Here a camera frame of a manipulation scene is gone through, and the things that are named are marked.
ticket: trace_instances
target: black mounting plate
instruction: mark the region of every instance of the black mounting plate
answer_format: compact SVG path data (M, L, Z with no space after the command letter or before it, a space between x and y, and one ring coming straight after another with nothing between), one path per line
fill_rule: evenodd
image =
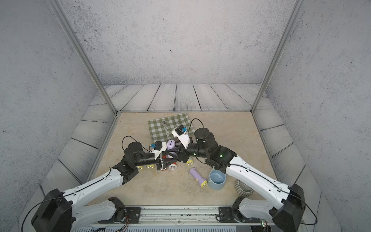
M219 220L222 223L231 223L236 222L232 214L232 207L219 207ZM259 218L247 218L243 223L261 223L262 221Z
M126 213L129 215L129 224L137 224L139 222L140 211L142 208L125 207L125 209L126 209ZM99 224L110 224L110 223L115 223L115 222L111 220L101 220L101 221L98 221L98 223Z
M126 212L129 215L129 224L137 224L139 222L141 209L140 207L126 207Z

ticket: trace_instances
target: black motor housing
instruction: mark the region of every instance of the black motor housing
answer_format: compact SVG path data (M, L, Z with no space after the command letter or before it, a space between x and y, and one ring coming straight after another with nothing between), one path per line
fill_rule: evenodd
M289 195L280 209L271 209L269 214L272 216L273 222L284 232L297 232L301 219L305 211L304 191L297 185L293 184L290 189Z
M31 224L40 232L70 231L76 218L72 217L72 206L58 189L50 191L31 219Z

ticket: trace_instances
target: metal frame pole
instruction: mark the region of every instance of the metal frame pole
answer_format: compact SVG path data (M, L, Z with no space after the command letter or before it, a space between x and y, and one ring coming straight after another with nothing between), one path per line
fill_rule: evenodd
M286 24L285 30L282 33L280 42L277 46L276 52L272 58L272 61L270 62L270 65L268 67L267 73L265 74L265 77L262 81L262 84L260 85L259 92L257 93L256 99L253 104L253 108L251 109L251 113L254 114L256 111L257 106L259 105L260 99L262 98L265 90L267 89L267 86L269 84L270 79L272 78L272 74L276 68L276 65L279 61L279 58L282 55L282 52L285 48L285 44L287 40L290 37L290 34L292 32L292 29L295 26L295 23L299 17L299 14L301 12L301 9L303 8L304 0L296 0L294 8L292 9L289 21Z
M63 30L65 31L67 37L72 42L73 47L75 48L77 54L79 55L82 63L85 65L87 71L89 72L89 75L93 79L95 85L97 86L98 90L101 92L104 100L107 102L108 106L112 110L112 112L116 115L117 110L115 106L113 105L111 99L109 98L105 88L103 87L101 81L98 78L97 73L95 72L92 64L90 63L88 57L86 56L81 44L79 43L75 33L73 32L71 25L69 24L66 15L64 14L60 4L57 0L47 0L49 3L49 6L53 10L55 16L57 17L60 25L62 26Z

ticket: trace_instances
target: wire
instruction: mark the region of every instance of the wire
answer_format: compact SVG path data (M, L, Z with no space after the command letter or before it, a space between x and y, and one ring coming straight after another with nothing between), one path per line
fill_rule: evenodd
M122 228L120 228L117 232L123 232L123 231L126 231L127 229L128 229L128 227L129 227L129 216L126 214L126 223L125 223L125 225L122 227Z
M220 218L220 215L216 215L216 216L215 216L215 219L216 219L218 222L225 222L225 221L228 221L228 219L219 220L218 218Z
M110 168L109 168L109 172L108 172L108 174L107 174L105 177L103 177L102 179L100 179L99 181L102 181L102 180L106 179L106 177L111 173L111 170L112 170L112 168L110 167ZM90 184L90 185L88 185L88 186L86 186L86 187L84 187L84 188L82 188L82 189L79 189L79 190L77 190L77 191L75 191L75 192L73 192L73 193L67 194L67 195L65 195L65 196L55 197L55 198L48 199L48 200L44 200L44 201L42 201L42 202L40 202L40 203L37 203L34 207L32 207L32 208L28 211L28 213L27 213L26 216L24 217L23 222L22 222L22 226L21 226L21 232L23 232L23 225L24 225L24 222L26 221L26 218L27 218L28 214L30 214L30 212L31 212L31 211L32 211L36 206L38 206L39 204L42 204L42 203L47 202L47 201L50 201L50 200L55 200L55 199L59 199L59 198L64 198L64 197L70 196L70 195L72 195L72 194L75 194L75 193L77 193L77 192L79 192L79 191L82 191L82 190L86 189L87 187L90 187L90 186L92 186L92 185L98 183L99 181L94 182L94 183L92 183L92 184Z
M202 125L202 127L204 128L204 137L206 137L205 136L205 127L204 127L204 124L201 122L201 120L199 120L198 118L194 118L194 119L192 119L192 121L191 121L191 124L189 124L189 130L188 130L188 136L189 136L189 131L191 130L191 126L192 126L192 122L193 122L193 120L198 120L200 123L201 123L201 125Z
M122 141L121 141L121 147L122 147L123 150L125 150L125 149L124 149L123 142L124 142L124 139L125 139L126 137L130 137L130 138L132 138L135 142L137 142L137 141L136 141L133 137L131 137L130 135L125 136L125 137L122 139Z
M198 161L200 161L200 160L198 159L198 157L197 157L197 156L196 156L196 159L197 159ZM204 162L201 162L201 161L200 161L200 163L206 164L206 163L204 163Z
M314 223L302 223L302 222L301 222L300 224L303 224L303 225L315 225L315 224L317 224L318 219L317 219L316 214L315 214L315 213L313 212L313 210L309 207L309 205L308 205L307 203L305 203L305 201L303 201L301 198L295 196L294 194L291 194L291 193L288 193L288 192L285 192L285 191L279 189L279 188L277 187L277 185L275 185L272 181L268 180L267 178L265 178L264 176L260 175L259 173L254 172L253 170L248 170L246 167L244 167L244 166L242 166L242 165L230 164L230 166L239 166L239 167L243 167L243 168L246 169L247 171L250 171L250 172L252 172L252 173L255 173L255 174L257 174L258 176L262 177L263 179L267 180L267 181L270 182L273 186L275 186L279 191L282 191L282 192L284 192L284 193L287 193L288 195L291 195L291 196L293 196L293 197L299 199L301 202L303 202L303 203L308 207L308 209L312 212L312 214L313 214L314 217L316 218L316 220L315 220Z
M198 118L194 118L194 119L192 119L192 121L191 121L191 124L189 124L189 130L188 130L188 136L189 136L189 131L191 130L191 126L192 126L192 122L193 122L193 120L198 120L200 123L201 123L201 125L202 125L202 127L204 128L204 140L206 141L206 135L205 135L205 127L204 127L204 124L201 122L201 120L199 120Z

